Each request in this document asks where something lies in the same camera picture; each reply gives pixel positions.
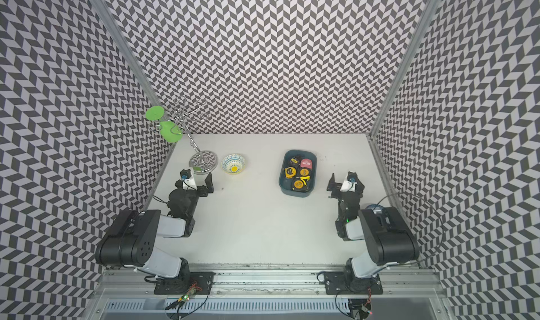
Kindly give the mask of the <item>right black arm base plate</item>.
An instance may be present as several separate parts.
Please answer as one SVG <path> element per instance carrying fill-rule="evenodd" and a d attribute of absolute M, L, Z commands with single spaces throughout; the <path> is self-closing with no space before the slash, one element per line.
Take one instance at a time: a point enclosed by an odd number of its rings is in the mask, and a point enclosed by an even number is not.
<path fill-rule="evenodd" d="M 344 272 L 319 272 L 317 280 L 324 285 L 326 294 L 329 296 L 337 296 L 337 294 L 379 296 L 383 294 L 379 276 L 357 278 L 353 274 Z"/>

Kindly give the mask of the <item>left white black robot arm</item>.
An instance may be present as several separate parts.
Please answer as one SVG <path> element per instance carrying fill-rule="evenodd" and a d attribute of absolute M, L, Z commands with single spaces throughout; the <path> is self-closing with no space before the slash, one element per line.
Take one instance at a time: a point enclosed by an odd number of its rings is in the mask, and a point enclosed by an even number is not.
<path fill-rule="evenodd" d="M 95 260 L 104 267 L 132 268 L 146 275 L 156 295 L 209 295 L 215 274 L 195 272 L 188 260 L 176 257 L 156 245 L 158 238 L 188 238 L 195 226 L 195 210 L 200 198 L 214 192 L 212 175 L 205 184 L 195 183 L 190 169 L 180 172 L 166 202 L 169 213 L 160 210 L 123 210 L 98 243 Z"/>

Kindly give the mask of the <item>teal plastic storage box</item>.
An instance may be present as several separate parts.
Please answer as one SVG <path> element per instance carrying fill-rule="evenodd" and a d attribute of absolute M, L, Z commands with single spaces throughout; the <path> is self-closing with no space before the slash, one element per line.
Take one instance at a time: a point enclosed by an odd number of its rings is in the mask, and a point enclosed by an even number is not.
<path fill-rule="evenodd" d="M 308 197 L 315 188 L 317 157 L 309 151 L 291 149 L 284 154 L 278 185 L 283 194 Z"/>

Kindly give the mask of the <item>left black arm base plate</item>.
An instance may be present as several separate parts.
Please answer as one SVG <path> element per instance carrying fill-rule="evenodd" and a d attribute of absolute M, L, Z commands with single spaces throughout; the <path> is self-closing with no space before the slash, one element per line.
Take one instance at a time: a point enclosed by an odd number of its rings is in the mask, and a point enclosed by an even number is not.
<path fill-rule="evenodd" d="M 197 296 L 209 295 L 214 283 L 214 272 L 191 272 L 181 274 L 174 279 L 158 279 L 154 288 L 155 295 L 187 295 L 188 289 L 195 289 Z"/>

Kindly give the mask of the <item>small black tape measure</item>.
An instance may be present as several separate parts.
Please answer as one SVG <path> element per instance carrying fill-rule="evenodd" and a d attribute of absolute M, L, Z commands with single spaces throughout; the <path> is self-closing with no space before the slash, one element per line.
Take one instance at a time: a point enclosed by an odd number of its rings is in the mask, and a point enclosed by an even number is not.
<path fill-rule="evenodd" d="M 301 156 L 294 156 L 294 157 L 291 157 L 289 160 L 288 160 L 288 165 L 291 166 L 291 167 L 299 167 L 300 164 L 301 164 L 301 160 L 302 160 L 302 157 Z"/>

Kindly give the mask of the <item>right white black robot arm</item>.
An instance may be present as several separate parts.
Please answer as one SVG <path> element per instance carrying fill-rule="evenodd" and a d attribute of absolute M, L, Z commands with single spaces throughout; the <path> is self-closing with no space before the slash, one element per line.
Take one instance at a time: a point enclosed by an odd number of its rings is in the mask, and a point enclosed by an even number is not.
<path fill-rule="evenodd" d="M 364 189 L 355 172 L 348 172 L 342 183 L 334 175 L 329 179 L 326 190 L 338 204 L 337 235 L 363 242 L 366 252 L 348 259 L 342 271 L 323 275 L 328 295 L 381 294 L 380 272 L 419 258 L 418 241 L 399 210 L 379 203 L 361 207 Z"/>

